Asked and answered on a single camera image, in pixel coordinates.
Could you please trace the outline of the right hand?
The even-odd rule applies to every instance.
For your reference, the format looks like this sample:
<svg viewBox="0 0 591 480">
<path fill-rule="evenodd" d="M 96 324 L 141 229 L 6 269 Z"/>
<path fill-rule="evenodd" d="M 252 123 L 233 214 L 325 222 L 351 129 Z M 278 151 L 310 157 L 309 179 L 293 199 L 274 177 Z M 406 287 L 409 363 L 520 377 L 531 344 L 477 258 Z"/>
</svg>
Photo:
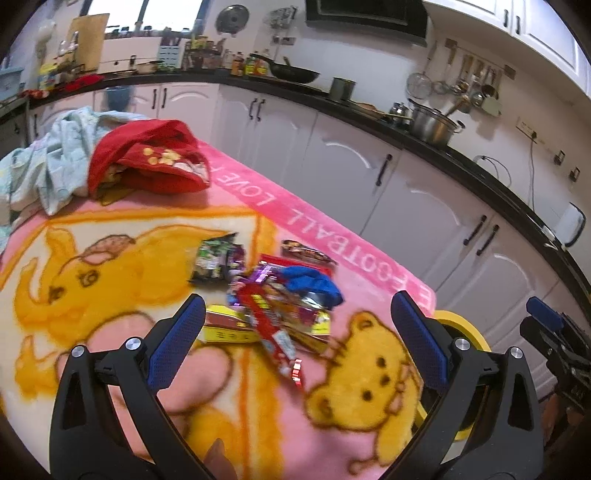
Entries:
<svg viewBox="0 0 591 480">
<path fill-rule="evenodd" d="M 589 409 L 579 410 L 555 391 L 542 407 L 543 442 L 547 455 L 590 443 Z"/>
</svg>

